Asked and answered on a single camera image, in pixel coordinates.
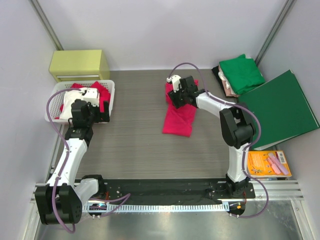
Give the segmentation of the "green t-shirt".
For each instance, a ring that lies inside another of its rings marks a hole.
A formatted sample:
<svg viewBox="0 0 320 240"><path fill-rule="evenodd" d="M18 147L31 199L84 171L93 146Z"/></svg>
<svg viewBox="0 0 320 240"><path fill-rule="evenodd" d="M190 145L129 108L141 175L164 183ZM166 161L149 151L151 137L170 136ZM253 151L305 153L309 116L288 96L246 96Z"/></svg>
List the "green t-shirt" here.
<svg viewBox="0 0 320 240"><path fill-rule="evenodd" d="M222 60L219 66L237 95L243 95L266 82L255 61L245 54Z"/></svg>

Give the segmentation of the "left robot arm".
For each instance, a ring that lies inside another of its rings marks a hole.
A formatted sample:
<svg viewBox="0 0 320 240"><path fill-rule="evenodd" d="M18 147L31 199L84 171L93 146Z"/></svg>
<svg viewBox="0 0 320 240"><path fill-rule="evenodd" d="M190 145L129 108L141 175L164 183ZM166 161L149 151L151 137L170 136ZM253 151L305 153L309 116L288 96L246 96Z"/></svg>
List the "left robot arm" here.
<svg viewBox="0 0 320 240"><path fill-rule="evenodd" d="M93 124L100 118L100 109L91 102L76 99L71 104L71 122L62 138L64 149L54 173L34 193L40 221L44 225L76 224L82 207L91 197L107 193L100 174L85 175L75 185L81 160L93 137Z"/></svg>

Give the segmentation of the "pink red t-shirt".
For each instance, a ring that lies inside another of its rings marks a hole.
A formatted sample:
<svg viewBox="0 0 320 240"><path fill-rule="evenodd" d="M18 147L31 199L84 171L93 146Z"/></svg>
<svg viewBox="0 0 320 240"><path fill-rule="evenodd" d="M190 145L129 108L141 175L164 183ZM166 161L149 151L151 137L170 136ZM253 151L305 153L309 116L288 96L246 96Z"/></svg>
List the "pink red t-shirt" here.
<svg viewBox="0 0 320 240"><path fill-rule="evenodd" d="M190 137L193 130L197 108L192 105L185 105L175 108L168 93L173 90L171 84L165 84L165 101L167 103L167 112L164 118L162 128L163 134Z"/></svg>

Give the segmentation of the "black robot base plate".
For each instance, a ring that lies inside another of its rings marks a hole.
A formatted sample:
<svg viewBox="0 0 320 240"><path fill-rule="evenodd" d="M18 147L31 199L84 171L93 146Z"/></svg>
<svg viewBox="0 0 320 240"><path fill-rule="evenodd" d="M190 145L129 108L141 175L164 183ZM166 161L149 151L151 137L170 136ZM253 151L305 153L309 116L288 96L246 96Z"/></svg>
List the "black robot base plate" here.
<svg viewBox="0 0 320 240"><path fill-rule="evenodd" d="M130 194L127 205L214 205L228 199L256 197L252 183L247 188L229 192L223 178L105 179L104 184L104 191L98 191L94 198L115 200Z"/></svg>

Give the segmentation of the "black shirt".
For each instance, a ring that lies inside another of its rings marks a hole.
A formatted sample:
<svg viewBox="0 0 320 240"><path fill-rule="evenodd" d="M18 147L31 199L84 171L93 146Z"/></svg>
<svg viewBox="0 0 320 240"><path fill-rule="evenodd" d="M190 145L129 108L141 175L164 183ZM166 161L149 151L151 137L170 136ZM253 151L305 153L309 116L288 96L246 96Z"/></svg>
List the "black shirt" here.
<svg viewBox="0 0 320 240"><path fill-rule="evenodd" d="M215 78L218 80L218 81L221 81L221 78L219 77L219 66L215 66L211 69L213 75L215 76Z"/></svg>

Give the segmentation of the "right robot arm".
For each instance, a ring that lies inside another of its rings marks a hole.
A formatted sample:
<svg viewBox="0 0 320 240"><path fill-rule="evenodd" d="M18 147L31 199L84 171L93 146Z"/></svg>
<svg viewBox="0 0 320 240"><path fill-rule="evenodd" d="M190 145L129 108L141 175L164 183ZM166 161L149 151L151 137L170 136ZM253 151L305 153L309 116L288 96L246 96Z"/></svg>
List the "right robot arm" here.
<svg viewBox="0 0 320 240"><path fill-rule="evenodd" d="M173 87L168 92L177 109L193 106L207 111L220 120L221 134L229 149L229 164L225 176L226 192L230 196L241 194L249 187L246 164L256 127L246 107L220 99L205 89L198 89L192 76L172 75L166 82Z"/></svg>

